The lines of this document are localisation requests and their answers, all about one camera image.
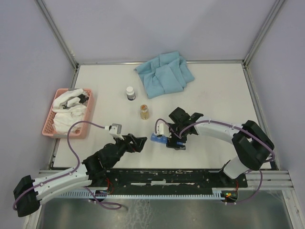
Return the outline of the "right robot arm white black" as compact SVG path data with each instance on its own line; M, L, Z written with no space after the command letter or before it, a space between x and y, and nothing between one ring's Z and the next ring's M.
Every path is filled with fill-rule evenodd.
M275 159L274 144L254 121L227 123L201 113L189 115L180 107L171 112L169 118L171 123L163 121L155 125L156 135L167 138L168 148L185 149L188 135L210 136L234 146L236 157L229 160L219 174L219 182L225 187L232 185L241 174L258 171L264 163Z

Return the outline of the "white cap dark pill bottle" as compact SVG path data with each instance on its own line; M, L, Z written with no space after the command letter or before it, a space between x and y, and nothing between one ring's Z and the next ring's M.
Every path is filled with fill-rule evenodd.
M133 101L136 99L135 90L132 86L128 86L126 88L126 96L129 101Z

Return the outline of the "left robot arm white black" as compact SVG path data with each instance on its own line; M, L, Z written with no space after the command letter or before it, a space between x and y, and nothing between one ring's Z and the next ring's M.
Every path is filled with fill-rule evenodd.
M113 168L126 152L140 153L143 150L147 137L128 134L114 138L114 141L115 143L106 144L82 162L77 158L75 167L43 178L32 178L30 175L21 178L13 190L13 210L17 212L18 217L34 213L56 194L91 184L101 186L105 182L106 172Z

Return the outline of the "blue weekly pill organizer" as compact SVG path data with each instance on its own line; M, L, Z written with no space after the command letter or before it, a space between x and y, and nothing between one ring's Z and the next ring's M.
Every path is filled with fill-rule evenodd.
M182 142L185 144L185 142L183 142L182 139L179 139L176 136L166 137L166 136L157 136L155 134L151 135L151 141L157 142L157 143L162 143L162 144L166 144L168 141L172 141L172 142L176 141L176 142Z

